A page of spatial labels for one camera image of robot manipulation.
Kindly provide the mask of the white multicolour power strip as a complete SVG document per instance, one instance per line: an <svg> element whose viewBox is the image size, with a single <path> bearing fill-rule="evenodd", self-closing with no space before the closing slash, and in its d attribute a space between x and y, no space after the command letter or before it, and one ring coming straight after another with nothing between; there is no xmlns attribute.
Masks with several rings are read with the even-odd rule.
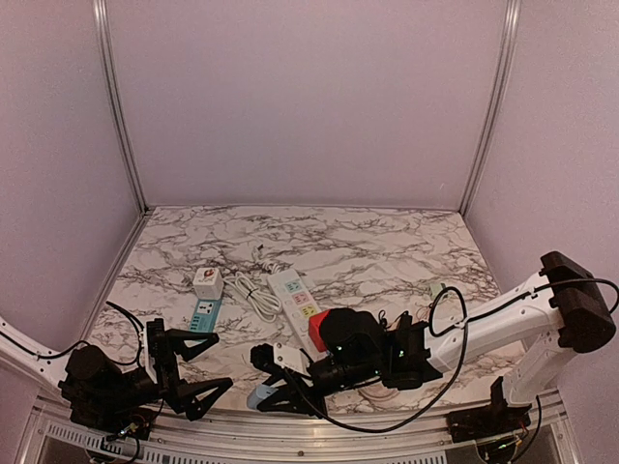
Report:
<svg viewBox="0 0 619 464"><path fill-rule="evenodd" d="M301 346L313 360L321 358L309 335L311 316L321 312L303 279L294 269L288 269L267 276L267 283L273 294L280 300L282 311L291 330Z"/></svg>

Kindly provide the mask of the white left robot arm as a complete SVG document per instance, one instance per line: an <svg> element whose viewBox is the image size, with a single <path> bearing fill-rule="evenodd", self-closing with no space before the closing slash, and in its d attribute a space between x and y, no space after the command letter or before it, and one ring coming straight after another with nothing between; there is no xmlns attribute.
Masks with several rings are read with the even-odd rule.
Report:
<svg viewBox="0 0 619 464"><path fill-rule="evenodd" d="M216 345L215 333L168 330L155 318L141 341L143 365L123 371L94 344L57 352L1 322L1 359L60 392L70 403L71 421L90 428L114 431L159 400L197 421L233 386L229 377L189 382L180 376L178 360L189 362Z"/></svg>

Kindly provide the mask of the light blue plug adapter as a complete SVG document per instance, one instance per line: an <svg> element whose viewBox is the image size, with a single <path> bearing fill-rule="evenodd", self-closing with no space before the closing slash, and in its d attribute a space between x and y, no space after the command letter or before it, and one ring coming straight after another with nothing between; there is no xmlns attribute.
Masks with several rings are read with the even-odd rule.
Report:
<svg viewBox="0 0 619 464"><path fill-rule="evenodd" d="M247 398L247 407L251 410L258 410L258 405L278 391L277 387L259 384Z"/></svg>

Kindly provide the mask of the red cube socket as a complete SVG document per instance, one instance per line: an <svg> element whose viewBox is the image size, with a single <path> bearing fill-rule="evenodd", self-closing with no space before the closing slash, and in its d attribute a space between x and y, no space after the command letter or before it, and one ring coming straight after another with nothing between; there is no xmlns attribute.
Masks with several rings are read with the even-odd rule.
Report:
<svg viewBox="0 0 619 464"><path fill-rule="evenodd" d="M330 310L326 310L313 314L309 318L309 338L319 353L324 353L327 351L322 336L320 335L320 326L329 313Z"/></svg>

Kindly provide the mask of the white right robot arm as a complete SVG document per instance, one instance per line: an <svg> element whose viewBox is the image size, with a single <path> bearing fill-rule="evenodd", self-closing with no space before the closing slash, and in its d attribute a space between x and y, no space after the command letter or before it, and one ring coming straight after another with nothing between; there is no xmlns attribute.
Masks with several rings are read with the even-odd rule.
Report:
<svg viewBox="0 0 619 464"><path fill-rule="evenodd" d="M542 268L512 291L458 317L436 324L438 301L426 321L404 311L393 323L368 311L333 308L305 321L314 361L282 345L251 349L252 365L268 378L249 395L260 412L313 416L326 412L325 399L336 392L381 383L397 391L416 390L446 373L458 375L470 359L528 337L535 344L521 363L494 385L479 424L498 433L525 410L533 397L578 354L595 352L616 335L600 290L604 280L559 251L542 256Z"/></svg>

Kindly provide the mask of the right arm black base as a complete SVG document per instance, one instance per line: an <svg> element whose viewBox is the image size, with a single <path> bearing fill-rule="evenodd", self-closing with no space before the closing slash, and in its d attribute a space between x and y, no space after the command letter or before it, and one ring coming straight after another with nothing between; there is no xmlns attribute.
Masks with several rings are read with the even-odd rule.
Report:
<svg viewBox="0 0 619 464"><path fill-rule="evenodd" d="M447 415L447 427L454 443L479 440L513 432L531 424L528 412L532 408L508 405L503 393L503 377L490 387L490 402L485 406L452 411Z"/></svg>

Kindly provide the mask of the black power adapter with cable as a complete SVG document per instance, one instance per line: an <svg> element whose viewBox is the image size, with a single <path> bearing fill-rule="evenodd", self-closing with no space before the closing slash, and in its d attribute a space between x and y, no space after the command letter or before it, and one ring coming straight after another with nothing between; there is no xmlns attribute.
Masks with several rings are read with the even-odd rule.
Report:
<svg viewBox="0 0 619 464"><path fill-rule="evenodd" d="M381 311L378 315L378 323L385 332L396 330L401 324L411 324L414 317L407 311L403 311L394 320L389 321L386 317L386 312Z"/></svg>

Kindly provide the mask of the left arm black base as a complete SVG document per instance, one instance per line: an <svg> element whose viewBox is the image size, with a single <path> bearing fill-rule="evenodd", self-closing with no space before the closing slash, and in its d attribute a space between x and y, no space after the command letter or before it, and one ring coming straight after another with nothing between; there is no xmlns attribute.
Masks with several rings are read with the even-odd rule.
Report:
<svg viewBox="0 0 619 464"><path fill-rule="evenodd" d="M146 440L155 417L154 410L142 407L122 412L72 408L70 419L74 423L106 432L113 439L133 437Z"/></svg>

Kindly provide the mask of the teal power strip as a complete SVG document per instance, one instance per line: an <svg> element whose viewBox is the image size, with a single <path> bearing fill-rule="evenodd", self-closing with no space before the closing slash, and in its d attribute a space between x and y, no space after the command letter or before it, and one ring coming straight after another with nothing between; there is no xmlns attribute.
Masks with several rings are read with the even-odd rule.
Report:
<svg viewBox="0 0 619 464"><path fill-rule="evenodd" d="M189 329L193 333L212 333L216 326L221 300L198 300Z"/></svg>

